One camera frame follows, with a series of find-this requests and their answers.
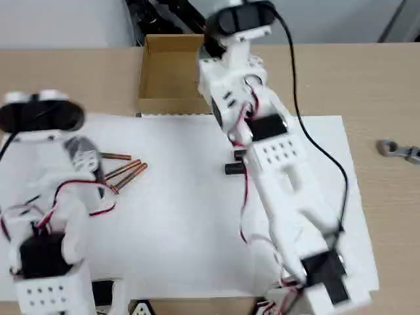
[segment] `black cylinder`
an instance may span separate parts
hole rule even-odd
[[[245,174],[245,165],[242,162],[225,164],[224,173],[226,175]]]
[[[243,156],[246,155],[247,150],[236,150],[234,152],[235,161],[240,162],[243,159]]]

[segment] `mounting holes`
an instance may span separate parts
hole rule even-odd
[[[228,98],[230,98],[230,96],[232,95],[232,91],[228,91],[226,92],[226,94],[223,96],[224,100],[227,100]]]
[[[236,100],[231,100],[228,104],[228,107],[231,108],[235,104],[236,104]]]

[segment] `black object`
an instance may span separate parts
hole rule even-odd
[[[243,156],[246,155],[247,150],[236,150],[234,152],[235,161],[239,162],[243,160]]]
[[[259,119],[246,119],[245,121],[253,134],[252,141],[260,141],[287,133],[287,127],[278,114]]]
[[[226,175],[245,174],[245,165],[242,162],[225,164],[224,173]]]
[[[217,104],[214,99],[211,99],[211,109],[213,111],[213,115],[215,116],[217,123],[221,128],[223,128],[223,119],[221,111],[219,110],[219,107],[217,107]]]
[[[0,108],[0,129],[6,133],[59,129],[79,130],[85,122],[83,109],[67,100],[39,100],[32,95],[29,102],[17,102]]]
[[[61,254],[64,233],[33,236],[20,246],[21,274],[24,279],[47,278],[65,275],[72,265]]]
[[[112,304],[112,287],[114,281],[102,280],[92,282],[93,299],[96,306],[109,306]]]
[[[169,10],[178,16],[194,33],[203,34],[205,28],[204,16],[194,8],[188,0],[157,0],[167,5]]]
[[[346,270],[336,250],[332,249],[305,258],[302,260],[302,265],[308,274],[306,287],[324,284],[333,305],[348,300],[348,294],[342,280],[342,277],[346,275]]]
[[[182,30],[172,21],[164,19],[149,0],[133,1],[137,24],[144,36],[148,34],[182,34]]]
[[[247,2],[228,7],[207,19],[205,33],[210,37],[226,37],[273,24],[275,6],[270,1]]]
[[[145,304],[150,312],[151,315],[155,315],[156,313],[154,312],[152,305],[150,304],[149,300],[136,300],[136,304],[133,305],[133,307],[130,310],[130,314],[132,314],[134,312],[134,310],[136,309],[137,305],[139,304]]]

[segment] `metal clip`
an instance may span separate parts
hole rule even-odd
[[[376,148],[387,158],[398,156],[412,164],[420,164],[420,148],[416,146],[399,146],[395,141],[384,139],[377,142]]]

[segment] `white wall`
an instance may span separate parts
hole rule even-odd
[[[128,17],[124,0],[0,0],[0,49],[129,46]]]
[[[190,0],[204,15],[214,1]],[[378,41],[402,0],[273,0],[298,43]],[[265,42],[285,43],[280,27]]]
[[[420,0],[405,0],[386,41],[413,41],[420,34]]]

